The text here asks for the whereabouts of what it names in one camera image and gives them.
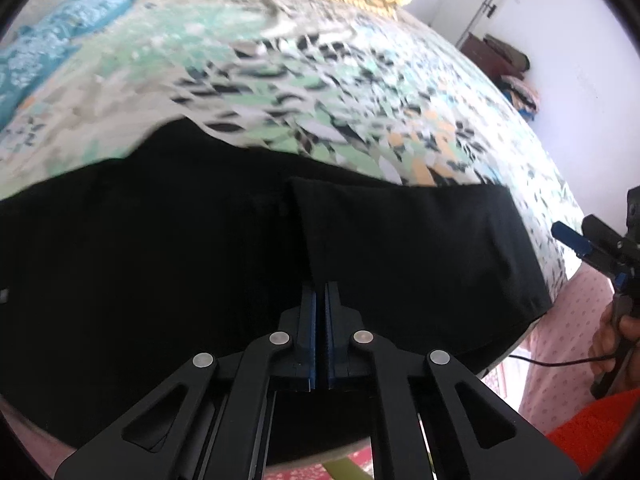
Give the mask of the right hand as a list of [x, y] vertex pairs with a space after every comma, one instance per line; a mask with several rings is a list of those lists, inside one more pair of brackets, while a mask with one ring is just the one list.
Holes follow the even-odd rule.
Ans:
[[639, 387], [640, 363], [639, 363], [639, 336], [640, 323], [638, 318], [624, 315], [617, 327], [612, 324], [612, 302], [610, 302], [600, 318], [600, 325], [593, 334], [592, 343], [588, 351], [590, 358], [602, 358], [612, 356], [618, 345], [628, 340], [634, 342], [634, 352], [631, 353], [623, 377], [613, 387], [613, 392], [634, 390]]

